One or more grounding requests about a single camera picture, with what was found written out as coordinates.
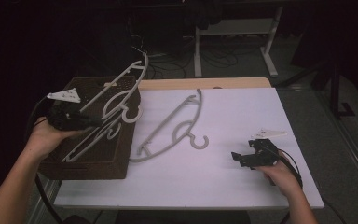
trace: black cable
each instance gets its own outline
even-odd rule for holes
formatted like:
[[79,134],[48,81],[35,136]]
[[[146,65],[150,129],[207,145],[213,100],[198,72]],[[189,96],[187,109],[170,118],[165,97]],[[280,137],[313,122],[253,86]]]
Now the black cable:
[[98,221],[98,219],[100,218],[100,216],[101,216],[102,214],[103,214],[103,210],[101,210],[101,211],[98,213],[97,217],[94,218],[94,221],[92,221],[92,224],[96,224],[97,221]]
[[329,206],[329,207],[333,210],[334,213],[336,213],[337,217],[339,218],[339,220],[340,220],[343,224],[347,224],[347,222],[344,220],[344,218],[342,217],[342,215],[338,212],[338,210],[337,210],[335,207],[333,207],[333,205],[332,205],[330,202],[328,202],[324,197],[322,197],[322,201],[323,201],[324,203],[326,203],[327,206]]
[[[175,62],[175,61],[179,61],[179,59],[176,57],[173,57],[173,56],[170,56],[170,54],[167,54],[167,56],[168,57],[171,57],[171,59],[169,59],[169,60],[165,60],[165,61],[154,61],[153,62],[153,60],[155,60],[155,59],[150,59],[150,62],[151,63],[172,63],[172,62]],[[185,63],[185,65],[180,65],[181,67],[186,67],[186,66],[188,66],[189,64],[190,64],[190,62],[191,62],[191,59],[192,59],[193,57],[192,57],[192,55],[188,58],[188,60],[187,60],[187,62]]]
[[[159,61],[159,62],[152,62],[150,63],[150,66],[153,67],[153,69],[161,69],[161,70],[165,70],[165,71],[178,71],[178,70],[182,70],[183,71],[183,78],[186,78],[186,70],[185,68],[190,64],[192,57],[189,57],[188,60],[186,61],[186,63],[184,65],[178,64],[178,63],[173,63],[175,60],[169,60],[169,61]],[[165,67],[161,67],[161,66],[157,66],[156,64],[170,64],[170,65],[174,65],[178,68],[165,68]]]
[[225,59],[226,61],[227,61],[227,65],[229,65],[229,66],[232,66],[232,65],[236,65],[236,64],[238,64],[238,61],[239,61],[239,59],[238,59],[238,57],[237,57],[237,55],[235,55],[235,54],[228,54],[228,55],[226,55],[226,56],[217,56],[216,54],[213,54],[210,50],[208,50],[208,52],[211,54],[211,55],[213,55],[216,59],[218,59],[218,60],[223,60],[223,59]]
[[31,111],[31,115],[27,120],[27,126],[25,127],[25,135],[24,135],[24,143],[26,143],[28,141],[28,138],[31,135],[31,131],[34,127],[34,120],[35,120],[35,115],[36,115],[36,111],[39,108],[39,106],[47,99],[47,97],[43,97],[39,102],[36,103],[36,105],[34,106],[33,110]]
[[290,219],[290,212],[287,212],[286,216],[284,216],[280,224],[285,224],[289,219]]
[[282,150],[280,148],[278,148],[278,150],[283,152],[286,156],[288,156],[290,158],[290,160],[292,160],[292,162],[295,164],[295,167],[297,169],[298,174],[300,175],[300,170],[298,169],[298,166],[297,166],[297,163],[296,163],[295,159],[293,159],[293,157],[289,153],[287,153],[286,151],[284,151],[284,150]]
[[224,52],[226,55],[229,55],[229,54],[232,54],[236,49],[239,49],[240,48],[240,46],[243,44],[242,42],[240,42],[240,44],[238,44],[238,46],[237,47],[235,47],[235,48],[233,48],[233,49],[230,49],[230,47],[231,46],[229,46],[229,45],[227,45],[226,43],[225,43],[225,41],[223,40],[223,37],[222,36],[220,36],[220,38],[219,38],[219,42],[218,42],[218,44],[220,44],[220,46],[216,46],[216,45],[214,45],[214,44],[212,44],[212,47],[214,48],[214,49],[216,49],[216,50],[219,50],[219,51],[222,51],[222,52]]
[[278,153],[272,151],[271,149],[269,149],[269,148],[267,148],[267,147],[264,147],[263,149],[265,149],[265,150],[267,150],[268,152],[272,153],[272,154],[273,154],[274,156],[276,156],[281,162],[283,162],[283,164],[284,164],[287,168],[289,168],[289,170],[290,170],[290,172],[292,173],[292,175],[296,178],[296,180],[297,180],[298,184],[300,185],[300,187],[303,188],[303,182],[302,182],[302,178],[301,178],[301,175],[300,175],[300,171],[298,170],[298,166],[297,166],[297,164],[296,164],[296,161],[293,159],[293,157],[292,157],[289,153],[287,153],[287,152],[285,152],[285,151],[283,151],[283,150],[281,150],[281,149],[278,149],[278,150],[280,150],[281,152],[283,152],[283,153],[285,153],[286,155],[288,155],[288,156],[292,159],[292,161],[293,161],[293,163],[295,164],[297,170],[293,167],[293,165],[290,163],[290,161],[288,161],[285,157],[279,155]]
[[222,49],[208,49],[208,52],[212,54],[216,59],[223,59],[227,58],[228,56],[235,56],[234,50],[231,50],[229,52],[225,52]]
[[229,45],[227,45],[223,40],[222,40],[222,38],[220,38],[220,44],[222,45],[222,47],[223,47],[223,49],[228,49],[228,50],[223,50],[223,49],[217,49],[217,48],[215,48],[215,50],[216,51],[222,51],[225,55],[224,56],[216,56],[215,54],[213,54],[213,56],[215,57],[215,58],[217,58],[217,59],[222,59],[222,58],[224,58],[224,57],[227,57],[227,56],[229,56],[229,55],[231,55],[231,56],[235,56],[235,51],[237,50],[237,49],[240,49],[241,48],[241,45],[243,45],[243,41],[241,41],[236,47],[234,47],[234,48],[232,48],[232,49],[230,49],[230,46]]
[[236,63],[231,63],[231,62],[228,62],[228,63],[222,63],[220,61],[217,61],[211,57],[208,57],[206,54],[204,53],[200,53],[200,56],[201,56],[201,59],[203,59],[206,63],[208,63],[210,66],[213,66],[213,67],[216,67],[216,68],[228,68],[232,65],[235,65]]
[[161,74],[161,76],[162,76],[162,73],[160,71],[157,71],[155,66],[153,66],[152,64],[149,64],[149,67],[153,68],[153,76],[150,79],[155,79],[157,73]]
[[45,204],[48,211],[51,213],[51,215],[54,217],[57,223],[61,224],[62,219],[58,215],[58,213],[54,210],[53,206],[50,203],[50,200],[48,199],[48,196],[45,193],[45,190],[43,189],[42,182],[40,181],[39,175],[36,174],[36,178],[34,179],[34,182],[36,183],[37,189],[39,190],[40,197],[42,198],[43,203]]
[[41,122],[43,122],[43,121],[45,121],[45,120],[47,120],[47,119],[41,119],[41,120],[39,120],[37,123],[34,124],[34,126],[40,124]]

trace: human arm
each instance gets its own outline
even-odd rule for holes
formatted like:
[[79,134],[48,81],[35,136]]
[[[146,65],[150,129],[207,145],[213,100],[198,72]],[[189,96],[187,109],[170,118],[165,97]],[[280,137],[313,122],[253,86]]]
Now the human arm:
[[0,223],[23,223],[40,162],[66,137],[46,120],[37,124],[28,142],[0,187]]
[[262,171],[267,178],[270,178],[275,185],[278,186],[281,193],[287,198],[287,201],[289,202],[291,223],[318,223],[310,209],[310,204],[308,203],[302,188],[298,184],[295,176],[282,161],[278,161],[273,166],[259,166],[255,167],[255,169]]

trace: human hand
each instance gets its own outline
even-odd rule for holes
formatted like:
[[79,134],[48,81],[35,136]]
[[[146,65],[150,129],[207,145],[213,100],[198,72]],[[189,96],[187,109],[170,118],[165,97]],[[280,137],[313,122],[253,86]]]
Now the human hand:
[[32,156],[32,158],[36,160],[42,161],[64,138],[80,133],[82,133],[82,131],[59,131],[49,125],[46,118],[39,118],[34,125],[23,153]]
[[[279,154],[287,160],[282,152],[279,152]],[[255,169],[262,171],[266,178],[272,180],[274,184],[279,187],[281,193],[286,197],[289,197],[299,190],[302,191],[295,176],[282,161],[277,161],[277,163],[272,166],[258,166],[255,167]]]

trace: wooden box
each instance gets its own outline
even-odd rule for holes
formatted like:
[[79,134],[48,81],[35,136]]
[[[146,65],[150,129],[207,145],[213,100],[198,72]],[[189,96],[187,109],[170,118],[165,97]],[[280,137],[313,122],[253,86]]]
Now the wooden box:
[[[114,80],[114,77],[76,77],[65,88],[70,90],[76,88],[81,104],[85,105],[103,88],[105,83]],[[101,118],[105,104],[119,92],[130,90],[136,82],[135,77],[123,77],[117,85],[111,87],[95,103],[88,107],[82,114]],[[125,97],[125,94],[115,99],[109,106],[108,111],[114,108]],[[138,105],[141,96],[138,90],[127,101],[129,111],[127,117],[135,118],[138,114]],[[60,180],[85,180],[85,179],[123,179],[126,177],[129,156],[131,151],[133,131],[135,123],[119,121],[121,127],[119,133],[111,140],[104,136],[76,161],[62,162],[65,156],[88,136],[92,130],[82,133],[75,138],[68,138],[41,162],[39,172],[49,179]],[[81,148],[86,147],[95,137],[96,133],[83,143]]]

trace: white table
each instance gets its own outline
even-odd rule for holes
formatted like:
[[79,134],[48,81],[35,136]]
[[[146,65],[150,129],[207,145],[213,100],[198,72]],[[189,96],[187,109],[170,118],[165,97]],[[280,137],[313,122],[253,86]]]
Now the white table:
[[[143,116],[137,121],[131,156],[137,147],[190,94],[196,90],[141,91]],[[193,148],[185,137],[178,145],[149,161],[130,162],[124,180],[68,180],[55,205],[96,209],[276,209],[286,199],[258,171],[240,167],[231,151],[252,154],[248,140],[261,128],[287,131],[271,141],[289,152],[300,169],[304,192],[311,208],[324,204],[301,154],[275,89],[202,90],[203,108],[192,129],[203,150]],[[193,116],[192,107],[173,122]],[[160,136],[170,136],[164,130]],[[164,147],[154,140],[150,148]]]

